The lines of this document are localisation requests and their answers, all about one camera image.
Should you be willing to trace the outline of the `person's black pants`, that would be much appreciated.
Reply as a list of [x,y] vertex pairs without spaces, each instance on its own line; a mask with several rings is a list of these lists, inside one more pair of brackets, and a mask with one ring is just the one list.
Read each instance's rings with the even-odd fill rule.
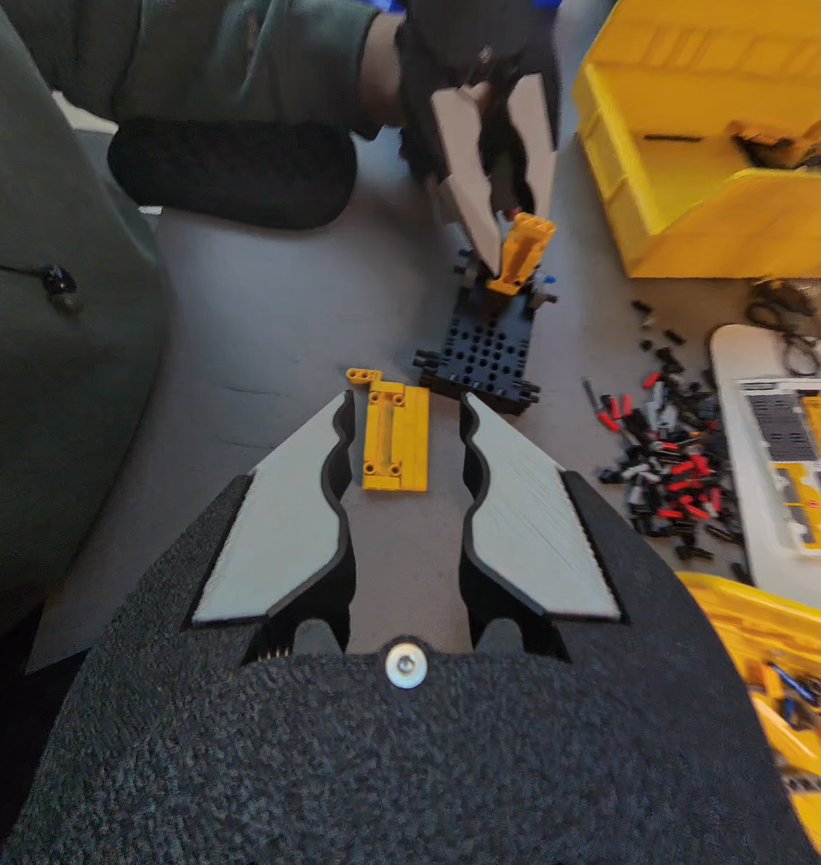
[[119,125],[107,161],[140,207],[286,231],[334,222],[358,175],[351,135],[318,123],[137,118]]

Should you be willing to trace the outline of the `printed instruction sheet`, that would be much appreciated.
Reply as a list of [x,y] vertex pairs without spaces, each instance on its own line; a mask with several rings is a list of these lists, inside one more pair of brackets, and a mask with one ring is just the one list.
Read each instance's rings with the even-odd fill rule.
[[747,378],[737,386],[790,546],[821,558],[821,379]]

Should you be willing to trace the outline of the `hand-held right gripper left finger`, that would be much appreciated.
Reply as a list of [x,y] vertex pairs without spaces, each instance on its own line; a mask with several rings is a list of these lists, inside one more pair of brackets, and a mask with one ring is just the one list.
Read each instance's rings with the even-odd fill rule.
[[355,404],[343,391],[261,460],[191,604],[191,629],[253,625],[247,655],[343,655],[357,587],[342,497]]

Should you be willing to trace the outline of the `small black yellow lego assembly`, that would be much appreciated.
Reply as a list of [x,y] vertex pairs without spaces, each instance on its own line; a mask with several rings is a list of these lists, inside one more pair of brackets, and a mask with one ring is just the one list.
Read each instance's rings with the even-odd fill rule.
[[726,133],[753,167],[821,171],[821,120],[801,134],[745,121],[731,122]]

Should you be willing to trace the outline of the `black lego base block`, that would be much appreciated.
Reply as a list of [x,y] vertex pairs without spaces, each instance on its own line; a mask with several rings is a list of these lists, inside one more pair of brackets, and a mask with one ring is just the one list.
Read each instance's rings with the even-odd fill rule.
[[418,350],[419,386],[456,401],[476,395],[502,415],[520,416],[539,402],[541,388],[525,377],[536,313],[555,304],[555,278],[535,269],[509,296],[490,289],[490,273],[469,249],[454,266],[459,291],[438,351]]

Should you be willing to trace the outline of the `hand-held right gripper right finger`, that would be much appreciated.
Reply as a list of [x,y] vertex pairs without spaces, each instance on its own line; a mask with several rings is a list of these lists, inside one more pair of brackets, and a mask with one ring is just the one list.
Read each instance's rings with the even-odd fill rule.
[[559,622],[622,624],[624,612],[564,468],[472,394],[462,395],[459,592],[474,650],[491,625],[521,651],[567,655]]

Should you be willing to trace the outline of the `yellow storage bin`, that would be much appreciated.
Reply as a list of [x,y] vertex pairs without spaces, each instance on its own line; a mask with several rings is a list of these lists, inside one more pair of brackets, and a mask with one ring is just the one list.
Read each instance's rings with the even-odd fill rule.
[[[678,578],[714,626],[746,688],[750,662],[771,661],[821,676],[821,610],[724,578],[697,573]],[[821,856],[821,795],[792,796],[783,789]]]
[[821,278],[821,171],[753,167],[726,133],[821,120],[821,2],[617,2],[574,100],[629,276]]

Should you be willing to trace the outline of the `pile of small lego parts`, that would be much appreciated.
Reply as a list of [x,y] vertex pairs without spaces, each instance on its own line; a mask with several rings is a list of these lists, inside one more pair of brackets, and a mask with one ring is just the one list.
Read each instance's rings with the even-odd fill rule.
[[621,442],[617,462],[596,472],[597,481],[622,489],[627,522],[648,541],[671,543],[675,564],[690,569],[715,560],[706,541],[738,552],[730,577],[754,586],[746,534],[735,489],[717,374],[708,332],[697,376],[675,353],[687,340],[671,328],[661,338],[642,337],[640,351],[655,366],[643,378],[641,397],[595,393],[581,387],[600,424]]

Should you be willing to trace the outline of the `yellow lego panel piece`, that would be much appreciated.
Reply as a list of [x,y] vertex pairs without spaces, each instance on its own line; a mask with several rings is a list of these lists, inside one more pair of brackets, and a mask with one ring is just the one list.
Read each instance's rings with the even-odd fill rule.
[[402,457],[393,451],[405,407],[403,384],[380,380],[370,384],[363,443],[362,486],[366,491],[396,492],[402,488]]

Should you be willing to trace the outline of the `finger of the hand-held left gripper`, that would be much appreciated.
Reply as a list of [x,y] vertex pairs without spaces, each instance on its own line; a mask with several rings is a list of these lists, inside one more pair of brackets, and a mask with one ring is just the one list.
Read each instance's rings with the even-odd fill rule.
[[432,94],[430,104],[447,166],[441,186],[477,257],[496,277],[501,272],[502,234],[480,152],[482,109],[490,92],[489,86],[444,88]]
[[529,194],[532,214],[549,214],[556,170],[556,140],[549,115],[544,78],[522,76],[511,92],[511,124],[521,146],[517,189]]

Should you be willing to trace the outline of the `person's left hand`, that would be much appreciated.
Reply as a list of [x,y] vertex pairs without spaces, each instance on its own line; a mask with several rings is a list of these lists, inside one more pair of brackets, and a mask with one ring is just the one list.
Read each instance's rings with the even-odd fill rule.
[[396,34],[403,15],[379,13],[372,18],[359,65],[358,98],[368,121],[378,128],[403,124],[401,69]]

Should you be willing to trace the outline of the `black earphone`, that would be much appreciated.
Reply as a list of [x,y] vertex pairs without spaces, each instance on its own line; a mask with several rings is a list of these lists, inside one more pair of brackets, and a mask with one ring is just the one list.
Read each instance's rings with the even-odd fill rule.
[[77,282],[61,266],[19,267],[0,263],[0,272],[39,281],[48,302],[63,314],[77,316],[82,311]]

